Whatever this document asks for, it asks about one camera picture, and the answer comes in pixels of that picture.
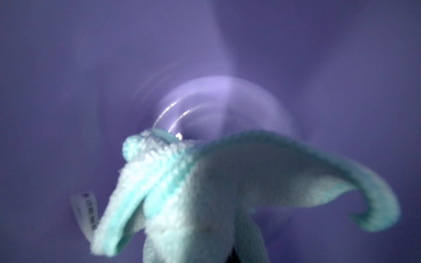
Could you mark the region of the mint green microfiber cloth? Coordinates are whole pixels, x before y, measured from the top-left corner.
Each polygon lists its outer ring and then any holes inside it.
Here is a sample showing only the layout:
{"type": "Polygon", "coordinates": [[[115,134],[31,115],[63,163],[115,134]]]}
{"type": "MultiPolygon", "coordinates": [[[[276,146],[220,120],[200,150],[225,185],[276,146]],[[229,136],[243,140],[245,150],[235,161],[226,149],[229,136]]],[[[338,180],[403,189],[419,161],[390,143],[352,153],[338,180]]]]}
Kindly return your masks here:
{"type": "Polygon", "coordinates": [[[114,257],[144,231],[145,263],[267,263],[251,214],[264,206],[311,208],[358,190],[367,209],[351,219],[367,232],[395,225],[401,208],[375,172],[265,130],[214,141],[180,140],[161,128],[128,137],[126,164],[104,214],[93,192],[71,197],[91,253],[114,257]]]}

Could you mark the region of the purple plastic bucket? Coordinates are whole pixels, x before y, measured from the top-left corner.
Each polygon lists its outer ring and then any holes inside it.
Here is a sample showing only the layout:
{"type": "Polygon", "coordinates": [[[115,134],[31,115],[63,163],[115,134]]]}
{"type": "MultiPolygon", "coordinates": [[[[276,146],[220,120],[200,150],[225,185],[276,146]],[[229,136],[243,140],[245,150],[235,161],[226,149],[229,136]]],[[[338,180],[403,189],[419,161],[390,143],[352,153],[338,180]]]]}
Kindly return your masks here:
{"type": "Polygon", "coordinates": [[[254,215],[274,263],[421,260],[420,1],[2,1],[1,262],[106,263],[72,194],[103,210],[121,143],[190,79],[231,75],[281,101],[296,136],[393,187],[397,225],[366,233],[349,193],[254,215]]]}

